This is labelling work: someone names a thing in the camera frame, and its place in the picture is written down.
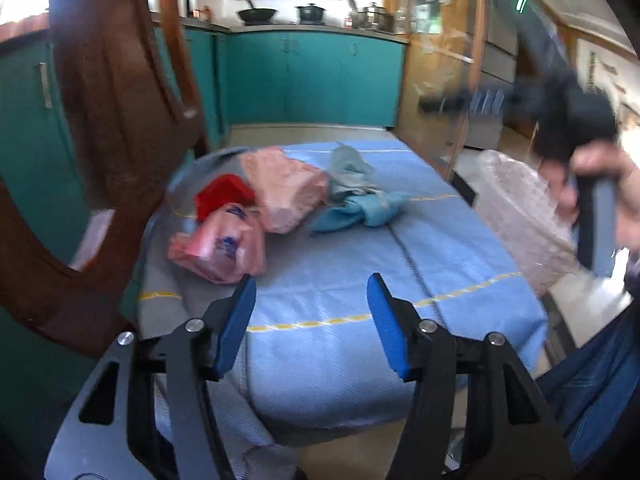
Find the pink plastic bag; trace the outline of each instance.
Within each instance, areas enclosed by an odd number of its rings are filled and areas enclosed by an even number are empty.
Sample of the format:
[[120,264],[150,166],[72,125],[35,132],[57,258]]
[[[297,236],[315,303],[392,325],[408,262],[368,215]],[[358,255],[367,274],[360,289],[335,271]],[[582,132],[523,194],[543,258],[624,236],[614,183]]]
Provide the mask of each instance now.
[[244,207],[229,203],[192,235],[172,236],[167,257],[210,282],[236,283],[244,274],[264,273],[264,230]]
[[293,230],[326,196],[324,171],[289,158],[277,146],[240,155],[255,191],[260,222],[270,233]]

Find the frying pan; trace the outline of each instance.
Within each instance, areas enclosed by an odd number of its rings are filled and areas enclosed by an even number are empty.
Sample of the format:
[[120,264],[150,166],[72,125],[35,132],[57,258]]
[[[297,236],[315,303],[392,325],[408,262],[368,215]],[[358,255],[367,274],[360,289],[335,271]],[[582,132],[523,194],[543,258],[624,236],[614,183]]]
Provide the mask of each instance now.
[[245,25],[271,23],[271,19],[276,13],[275,9],[256,9],[251,0],[247,0],[247,2],[251,6],[251,9],[240,10],[238,12],[238,16],[244,21]]

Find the silver bolt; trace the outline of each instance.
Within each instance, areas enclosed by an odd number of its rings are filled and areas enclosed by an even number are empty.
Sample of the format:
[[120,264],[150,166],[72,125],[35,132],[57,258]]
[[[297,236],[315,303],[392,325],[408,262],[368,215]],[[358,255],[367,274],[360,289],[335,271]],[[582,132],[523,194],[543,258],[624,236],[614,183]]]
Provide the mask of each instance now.
[[136,336],[133,335],[133,332],[123,332],[118,336],[118,344],[122,346],[126,346],[128,344],[133,343],[133,340]]
[[423,319],[420,323],[418,323],[418,328],[420,329],[420,332],[431,334],[438,329],[438,325],[431,319]]
[[504,336],[498,332],[491,332],[489,334],[489,343],[494,346],[502,346],[507,340]]
[[199,332],[204,328],[204,321],[198,318],[190,319],[184,327],[187,332]]

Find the floor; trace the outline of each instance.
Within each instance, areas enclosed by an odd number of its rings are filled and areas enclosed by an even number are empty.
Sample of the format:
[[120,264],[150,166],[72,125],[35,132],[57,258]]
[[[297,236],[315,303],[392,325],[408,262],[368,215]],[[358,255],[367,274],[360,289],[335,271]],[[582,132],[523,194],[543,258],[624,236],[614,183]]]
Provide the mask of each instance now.
[[[330,140],[379,140],[392,139],[384,130],[367,128],[317,127],[307,125],[248,126],[233,128],[229,146],[272,144],[299,144]],[[537,167],[539,160],[529,151],[529,140],[513,130],[502,133],[498,150]],[[482,179],[477,150],[464,150],[456,161],[456,171],[472,187]],[[617,260],[616,272],[610,280],[598,280],[587,272],[567,275],[550,290],[569,331],[578,347],[584,345],[610,320],[628,305],[630,298],[623,293],[624,270],[628,252],[622,251]],[[549,360],[543,352],[535,375],[549,370]],[[463,427],[466,413],[466,395],[456,396],[456,408],[452,425]],[[380,425],[363,434],[350,436],[310,446],[302,450],[301,468],[309,480],[383,479],[393,457],[404,423]]]

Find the chair backrest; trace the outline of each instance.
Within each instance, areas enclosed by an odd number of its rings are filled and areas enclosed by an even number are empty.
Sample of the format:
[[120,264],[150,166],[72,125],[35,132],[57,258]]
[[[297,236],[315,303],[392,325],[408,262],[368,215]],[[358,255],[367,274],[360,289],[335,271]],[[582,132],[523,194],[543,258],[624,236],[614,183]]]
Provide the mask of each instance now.
[[146,223],[187,149],[207,150],[177,1],[160,3],[181,100],[162,73],[147,0],[49,0],[56,75],[87,202],[114,210],[91,261],[74,270],[53,257],[0,182],[0,305],[88,355],[133,329],[118,304]]

